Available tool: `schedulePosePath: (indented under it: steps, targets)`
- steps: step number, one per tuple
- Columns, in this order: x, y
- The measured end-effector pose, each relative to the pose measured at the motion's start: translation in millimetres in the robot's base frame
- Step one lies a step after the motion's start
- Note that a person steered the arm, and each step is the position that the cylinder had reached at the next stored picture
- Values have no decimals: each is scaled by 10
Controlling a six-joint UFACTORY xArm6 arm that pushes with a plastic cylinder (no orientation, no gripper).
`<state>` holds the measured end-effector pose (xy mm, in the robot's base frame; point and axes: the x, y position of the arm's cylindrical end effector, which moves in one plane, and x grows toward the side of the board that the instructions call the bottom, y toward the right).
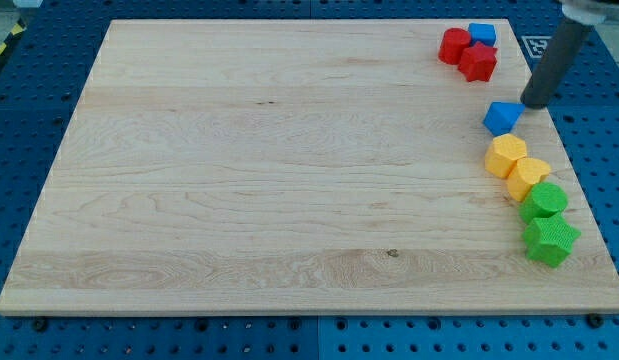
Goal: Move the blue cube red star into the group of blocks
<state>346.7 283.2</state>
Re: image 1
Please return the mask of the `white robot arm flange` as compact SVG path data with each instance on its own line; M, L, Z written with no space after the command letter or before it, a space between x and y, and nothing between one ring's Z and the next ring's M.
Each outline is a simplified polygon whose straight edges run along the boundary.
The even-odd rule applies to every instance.
M619 24L619 0L559 0L563 14L584 25Z

